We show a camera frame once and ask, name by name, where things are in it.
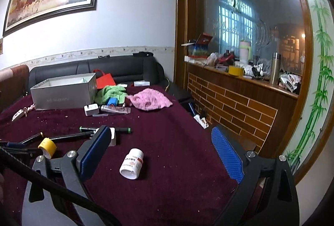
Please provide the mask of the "white cup with lid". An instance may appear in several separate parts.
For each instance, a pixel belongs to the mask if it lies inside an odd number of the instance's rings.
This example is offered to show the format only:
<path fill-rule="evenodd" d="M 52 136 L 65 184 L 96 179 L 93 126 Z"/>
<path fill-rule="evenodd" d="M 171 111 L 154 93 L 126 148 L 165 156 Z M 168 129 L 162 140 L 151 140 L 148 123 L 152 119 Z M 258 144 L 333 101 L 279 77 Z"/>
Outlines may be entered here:
<path fill-rule="evenodd" d="M 247 65 L 251 53 L 251 43 L 248 41 L 240 41 L 239 43 L 239 60 L 241 63 Z"/>

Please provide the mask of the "black leather sofa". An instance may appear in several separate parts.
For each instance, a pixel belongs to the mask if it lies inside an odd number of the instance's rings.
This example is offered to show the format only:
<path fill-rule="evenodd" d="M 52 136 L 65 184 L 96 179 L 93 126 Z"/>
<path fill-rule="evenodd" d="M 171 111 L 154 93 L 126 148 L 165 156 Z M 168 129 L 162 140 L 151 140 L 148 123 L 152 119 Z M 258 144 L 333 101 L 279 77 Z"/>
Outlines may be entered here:
<path fill-rule="evenodd" d="M 29 72 L 27 91 L 48 78 L 93 73 L 95 70 L 99 70 L 96 77 L 101 77 L 101 72 L 109 73 L 117 84 L 149 81 L 151 85 L 159 85 L 164 89 L 169 86 L 164 68 L 155 57 L 137 53 L 132 56 L 109 56 L 35 67 Z"/>

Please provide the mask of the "yellow tape roll on counter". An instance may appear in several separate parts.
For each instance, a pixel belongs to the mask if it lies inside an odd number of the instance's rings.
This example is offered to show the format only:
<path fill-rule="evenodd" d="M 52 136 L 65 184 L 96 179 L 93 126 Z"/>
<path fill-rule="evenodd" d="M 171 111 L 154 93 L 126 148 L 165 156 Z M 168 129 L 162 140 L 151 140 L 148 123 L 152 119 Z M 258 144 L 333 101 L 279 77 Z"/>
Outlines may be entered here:
<path fill-rule="evenodd" d="M 231 76 L 243 77 L 243 75 L 244 75 L 244 68 L 230 65 L 229 68 L 228 68 L 228 73 Z"/>

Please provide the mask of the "small white charger plug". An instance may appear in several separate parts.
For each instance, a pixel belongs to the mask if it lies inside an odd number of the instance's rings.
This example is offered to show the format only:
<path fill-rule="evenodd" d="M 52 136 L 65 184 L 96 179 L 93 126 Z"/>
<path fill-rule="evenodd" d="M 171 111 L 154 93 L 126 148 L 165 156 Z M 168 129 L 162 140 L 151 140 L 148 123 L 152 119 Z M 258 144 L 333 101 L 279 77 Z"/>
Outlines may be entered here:
<path fill-rule="evenodd" d="M 99 106 L 94 103 L 94 104 L 88 104 L 84 106 L 84 113 L 86 116 L 93 116 L 95 114 L 99 114 Z"/>

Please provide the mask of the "long black marker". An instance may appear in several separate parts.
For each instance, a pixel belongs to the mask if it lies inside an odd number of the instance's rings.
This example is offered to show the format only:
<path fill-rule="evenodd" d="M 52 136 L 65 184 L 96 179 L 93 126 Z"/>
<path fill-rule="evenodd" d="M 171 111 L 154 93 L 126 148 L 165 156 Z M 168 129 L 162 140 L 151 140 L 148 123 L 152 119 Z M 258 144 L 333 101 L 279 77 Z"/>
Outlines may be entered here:
<path fill-rule="evenodd" d="M 86 140 L 94 135 L 93 131 L 81 132 L 76 134 L 69 134 L 66 136 L 50 137 L 49 139 L 53 142 L 73 142 L 79 140 Z"/>

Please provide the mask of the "black marker gold cap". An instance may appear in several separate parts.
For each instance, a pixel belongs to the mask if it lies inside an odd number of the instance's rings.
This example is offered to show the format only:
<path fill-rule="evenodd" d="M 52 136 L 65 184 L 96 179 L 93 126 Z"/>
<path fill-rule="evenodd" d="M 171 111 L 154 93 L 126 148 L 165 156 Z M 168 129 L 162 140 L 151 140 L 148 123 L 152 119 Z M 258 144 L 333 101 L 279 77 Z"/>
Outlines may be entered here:
<path fill-rule="evenodd" d="M 21 141 L 20 144 L 30 145 L 32 143 L 35 143 L 37 141 L 41 141 L 43 139 L 44 139 L 43 132 L 39 132 L 39 133 L 27 138 L 26 140 Z"/>

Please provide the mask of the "wooden brick pattern counter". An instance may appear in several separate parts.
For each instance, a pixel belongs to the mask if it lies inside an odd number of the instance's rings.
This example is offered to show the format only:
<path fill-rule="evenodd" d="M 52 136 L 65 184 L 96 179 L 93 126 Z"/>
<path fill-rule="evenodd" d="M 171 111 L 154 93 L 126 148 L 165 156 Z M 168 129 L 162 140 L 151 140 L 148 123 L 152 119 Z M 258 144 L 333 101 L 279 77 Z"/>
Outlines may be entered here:
<path fill-rule="evenodd" d="M 253 142 L 262 157 L 283 152 L 296 94 L 196 64 L 186 64 L 185 87 L 210 124 L 221 124 L 235 136 Z"/>

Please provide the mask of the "white power adapter cube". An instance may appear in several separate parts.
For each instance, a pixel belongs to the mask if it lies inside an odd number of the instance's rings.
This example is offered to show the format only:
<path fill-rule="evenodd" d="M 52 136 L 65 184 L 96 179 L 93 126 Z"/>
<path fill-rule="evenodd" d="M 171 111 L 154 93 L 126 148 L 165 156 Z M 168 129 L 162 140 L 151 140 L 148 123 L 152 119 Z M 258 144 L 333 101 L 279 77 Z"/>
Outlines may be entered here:
<path fill-rule="evenodd" d="M 99 147 L 113 147 L 116 145 L 115 128 L 102 126 L 95 130 L 97 134 L 97 145 Z"/>

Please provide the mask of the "blue small box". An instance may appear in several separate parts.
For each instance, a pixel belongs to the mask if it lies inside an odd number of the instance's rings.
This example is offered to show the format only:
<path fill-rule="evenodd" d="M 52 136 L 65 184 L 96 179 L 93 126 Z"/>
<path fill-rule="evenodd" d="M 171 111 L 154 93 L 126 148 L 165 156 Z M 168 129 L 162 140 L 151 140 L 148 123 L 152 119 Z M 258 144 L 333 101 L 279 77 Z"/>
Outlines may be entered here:
<path fill-rule="evenodd" d="M 108 99 L 107 103 L 106 103 L 107 106 L 117 106 L 118 105 L 118 98 L 115 98 L 115 97 L 111 97 Z"/>

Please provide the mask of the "white pill bottle red label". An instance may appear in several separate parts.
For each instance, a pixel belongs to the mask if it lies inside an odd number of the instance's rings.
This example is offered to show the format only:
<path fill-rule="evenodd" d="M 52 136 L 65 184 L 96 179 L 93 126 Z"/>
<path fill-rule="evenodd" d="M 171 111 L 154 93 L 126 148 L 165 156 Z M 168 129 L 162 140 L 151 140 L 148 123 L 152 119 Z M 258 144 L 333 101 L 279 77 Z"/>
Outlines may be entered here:
<path fill-rule="evenodd" d="M 136 180 L 143 165 L 144 153 L 140 149 L 131 149 L 119 169 L 120 174 L 129 179 Z"/>

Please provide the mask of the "red tote bag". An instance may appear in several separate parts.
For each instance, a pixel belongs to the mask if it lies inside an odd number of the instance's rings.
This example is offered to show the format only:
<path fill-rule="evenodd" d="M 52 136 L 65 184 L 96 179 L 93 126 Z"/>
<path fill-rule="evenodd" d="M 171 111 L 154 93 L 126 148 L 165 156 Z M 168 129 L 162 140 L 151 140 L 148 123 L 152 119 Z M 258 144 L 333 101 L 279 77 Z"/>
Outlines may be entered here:
<path fill-rule="evenodd" d="M 105 73 L 100 69 L 94 69 L 96 74 L 96 86 L 98 90 L 103 89 L 105 86 L 115 86 L 116 83 L 110 73 Z"/>

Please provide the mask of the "steel thermos bottle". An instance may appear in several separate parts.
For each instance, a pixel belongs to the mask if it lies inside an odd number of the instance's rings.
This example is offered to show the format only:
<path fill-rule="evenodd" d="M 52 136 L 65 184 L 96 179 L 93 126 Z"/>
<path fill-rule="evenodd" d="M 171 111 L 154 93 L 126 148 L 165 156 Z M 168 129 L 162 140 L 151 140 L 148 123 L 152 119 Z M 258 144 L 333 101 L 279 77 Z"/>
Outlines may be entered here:
<path fill-rule="evenodd" d="M 271 85 L 277 85 L 279 80 L 281 66 L 281 55 L 278 52 L 273 53 L 271 61 L 271 72 L 269 77 L 269 83 Z"/>

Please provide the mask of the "pink towel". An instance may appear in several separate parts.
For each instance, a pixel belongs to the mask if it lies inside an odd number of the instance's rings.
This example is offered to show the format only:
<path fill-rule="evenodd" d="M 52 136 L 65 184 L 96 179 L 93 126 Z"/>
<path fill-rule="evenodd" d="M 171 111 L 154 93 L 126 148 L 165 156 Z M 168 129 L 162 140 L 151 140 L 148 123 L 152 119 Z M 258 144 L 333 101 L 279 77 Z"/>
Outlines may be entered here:
<path fill-rule="evenodd" d="M 144 111 L 168 108 L 173 105 L 163 93 L 151 88 L 146 88 L 134 95 L 127 95 L 125 101 L 129 102 L 129 105 Z"/>

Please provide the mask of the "white key tag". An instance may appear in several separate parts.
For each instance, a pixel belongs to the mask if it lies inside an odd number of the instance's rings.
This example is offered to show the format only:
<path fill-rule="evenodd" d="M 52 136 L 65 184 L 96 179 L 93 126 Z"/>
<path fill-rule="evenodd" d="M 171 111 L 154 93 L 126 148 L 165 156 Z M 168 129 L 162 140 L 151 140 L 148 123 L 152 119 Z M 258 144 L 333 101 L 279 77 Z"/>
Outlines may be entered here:
<path fill-rule="evenodd" d="M 35 104 L 30 105 L 29 107 L 24 107 L 23 109 L 18 110 L 12 117 L 12 122 L 17 121 L 22 117 L 26 117 L 29 112 L 35 109 Z"/>

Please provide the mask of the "brown wooden chair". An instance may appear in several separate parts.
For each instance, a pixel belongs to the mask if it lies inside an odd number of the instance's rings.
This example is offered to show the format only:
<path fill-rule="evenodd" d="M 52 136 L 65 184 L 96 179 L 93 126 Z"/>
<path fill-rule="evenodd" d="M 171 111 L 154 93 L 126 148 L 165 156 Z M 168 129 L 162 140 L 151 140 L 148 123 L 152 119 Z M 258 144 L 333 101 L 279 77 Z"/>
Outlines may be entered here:
<path fill-rule="evenodd" d="M 29 67 L 20 65 L 0 72 L 1 112 L 27 92 Z"/>

